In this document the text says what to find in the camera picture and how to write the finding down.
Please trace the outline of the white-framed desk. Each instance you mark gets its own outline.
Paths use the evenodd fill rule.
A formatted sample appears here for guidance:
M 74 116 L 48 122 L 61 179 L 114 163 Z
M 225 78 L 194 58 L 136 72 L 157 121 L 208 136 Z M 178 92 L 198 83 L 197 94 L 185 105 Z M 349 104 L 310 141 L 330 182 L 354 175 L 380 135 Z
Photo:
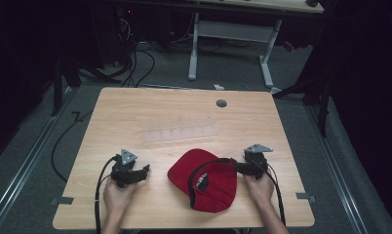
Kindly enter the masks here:
M 192 7 L 198 7 L 193 15 L 192 51 L 189 61 L 188 79 L 194 81 L 197 77 L 198 41 L 200 37 L 226 39 L 246 42 L 265 43 L 264 53 L 258 57 L 265 87 L 272 94 L 281 92 L 274 86 L 268 61 L 279 34 L 282 18 L 277 17 L 270 25 L 260 25 L 258 22 L 237 22 L 235 19 L 200 19 L 202 7 L 211 10 L 264 10 L 276 14 L 300 14 L 320 16 L 324 7 L 319 0 L 188 0 Z

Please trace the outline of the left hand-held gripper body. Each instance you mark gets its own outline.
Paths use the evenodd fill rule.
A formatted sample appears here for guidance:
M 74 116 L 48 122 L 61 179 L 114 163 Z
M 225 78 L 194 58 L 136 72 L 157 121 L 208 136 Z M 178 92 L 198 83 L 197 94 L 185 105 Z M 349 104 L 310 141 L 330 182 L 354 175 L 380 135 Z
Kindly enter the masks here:
M 110 176 L 118 187 L 124 188 L 128 184 L 133 184 L 133 175 L 141 173 L 133 170 L 136 159 L 137 155 L 126 149 L 122 149 L 121 153 L 115 156 L 116 163 L 112 167 Z

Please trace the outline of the grey tape strip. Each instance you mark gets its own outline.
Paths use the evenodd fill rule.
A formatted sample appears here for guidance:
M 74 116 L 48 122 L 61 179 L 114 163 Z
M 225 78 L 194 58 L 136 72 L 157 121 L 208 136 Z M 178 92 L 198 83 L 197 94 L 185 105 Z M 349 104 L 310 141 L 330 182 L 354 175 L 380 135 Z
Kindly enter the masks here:
M 313 195 L 310 195 L 306 192 L 304 193 L 295 193 L 296 199 L 298 200 L 307 200 L 309 203 L 315 203 L 316 202 L 316 198 Z

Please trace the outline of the person's right hand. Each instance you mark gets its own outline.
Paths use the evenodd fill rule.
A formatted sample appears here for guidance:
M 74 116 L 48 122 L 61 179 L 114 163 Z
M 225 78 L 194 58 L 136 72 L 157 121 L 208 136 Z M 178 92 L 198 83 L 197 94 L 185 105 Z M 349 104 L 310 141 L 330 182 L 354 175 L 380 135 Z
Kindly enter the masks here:
M 261 212 L 269 212 L 273 208 L 271 198 L 274 191 L 274 185 L 269 176 L 264 175 L 256 179 L 252 175 L 244 175 L 244 179 L 256 207 Z

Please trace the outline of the black stand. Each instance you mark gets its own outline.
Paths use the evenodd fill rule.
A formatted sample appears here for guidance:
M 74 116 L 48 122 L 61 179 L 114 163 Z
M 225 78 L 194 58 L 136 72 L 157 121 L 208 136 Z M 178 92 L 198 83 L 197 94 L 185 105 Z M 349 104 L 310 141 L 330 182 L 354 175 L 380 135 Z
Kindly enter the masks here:
M 87 70 L 94 77 L 99 78 L 106 83 L 119 83 L 118 80 L 114 79 L 113 75 L 104 74 L 103 72 L 93 68 L 92 66 L 87 65 L 86 63 L 81 62 L 76 58 L 72 58 L 69 56 L 60 57 L 54 64 L 54 108 L 52 112 L 52 115 L 54 117 L 59 114 L 59 111 L 63 107 L 62 80 L 65 80 L 66 84 L 70 88 L 78 89 L 81 86 L 81 78 L 78 75 L 79 69 Z
M 326 137 L 331 82 L 331 75 L 327 71 L 305 66 L 300 72 L 298 81 L 294 85 L 273 94 L 273 97 L 282 98 L 289 94 L 303 94 L 302 103 L 304 105 L 317 104 L 319 106 L 319 113 L 317 115 L 318 130 L 323 137 Z

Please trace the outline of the red baseball cap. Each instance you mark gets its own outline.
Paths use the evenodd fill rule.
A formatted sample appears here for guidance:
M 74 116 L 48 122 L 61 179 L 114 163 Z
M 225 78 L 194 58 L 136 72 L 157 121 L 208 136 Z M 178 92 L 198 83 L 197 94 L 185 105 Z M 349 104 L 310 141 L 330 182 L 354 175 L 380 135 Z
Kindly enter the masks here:
M 219 213 L 233 203 L 237 191 L 234 160 L 204 149 L 185 152 L 168 170 L 170 182 L 189 198 L 198 212 Z

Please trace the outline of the metal floor rail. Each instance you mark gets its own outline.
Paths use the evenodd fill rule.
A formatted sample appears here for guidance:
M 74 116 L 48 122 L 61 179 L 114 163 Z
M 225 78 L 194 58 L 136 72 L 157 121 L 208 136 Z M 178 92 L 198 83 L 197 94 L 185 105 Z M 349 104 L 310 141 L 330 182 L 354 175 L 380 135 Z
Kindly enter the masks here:
M 0 157 L 0 227 L 20 195 L 63 110 L 77 93 L 77 88 L 65 88 L 62 106 L 53 111 L 53 90 L 26 117 L 20 129 Z
M 342 207 L 344 208 L 346 215 L 350 221 L 350 224 L 354 230 L 355 234 L 369 234 L 367 226 L 359 212 L 357 204 L 355 202 L 354 196 L 352 195 L 348 184 L 341 172 L 340 166 L 335 160 L 333 151 L 328 140 L 322 135 L 319 125 L 318 117 L 315 113 L 313 107 L 304 107 L 310 121 L 312 123 L 313 129 L 317 134 L 318 140 L 322 145 L 324 155 L 328 164 L 329 172 L 331 174 L 333 184 L 336 188 L 337 194 L 341 201 Z

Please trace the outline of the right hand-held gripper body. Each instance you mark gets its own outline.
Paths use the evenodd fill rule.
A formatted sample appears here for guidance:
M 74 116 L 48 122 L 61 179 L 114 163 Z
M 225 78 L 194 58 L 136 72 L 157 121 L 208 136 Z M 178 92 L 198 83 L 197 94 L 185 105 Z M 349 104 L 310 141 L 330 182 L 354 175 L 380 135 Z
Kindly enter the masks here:
M 258 143 L 246 147 L 244 149 L 244 158 L 248 167 L 246 175 L 254 176 L 255 179 L 262 178 L 262 175 L 268 169 L 268 163 L 264 153 L 272 151 L 272 148 Z

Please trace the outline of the person's left hand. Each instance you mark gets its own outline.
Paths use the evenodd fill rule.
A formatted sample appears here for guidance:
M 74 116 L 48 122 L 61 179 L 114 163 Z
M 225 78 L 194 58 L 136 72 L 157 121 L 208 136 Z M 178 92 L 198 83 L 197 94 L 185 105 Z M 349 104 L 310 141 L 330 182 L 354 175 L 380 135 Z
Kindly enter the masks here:
M 136 183 L 121 188 L 112 178 L 109 178 L 106 181 L 103 193 L 107 216 L 112 218 L 122 217 L 131 203 L 136 188 Z

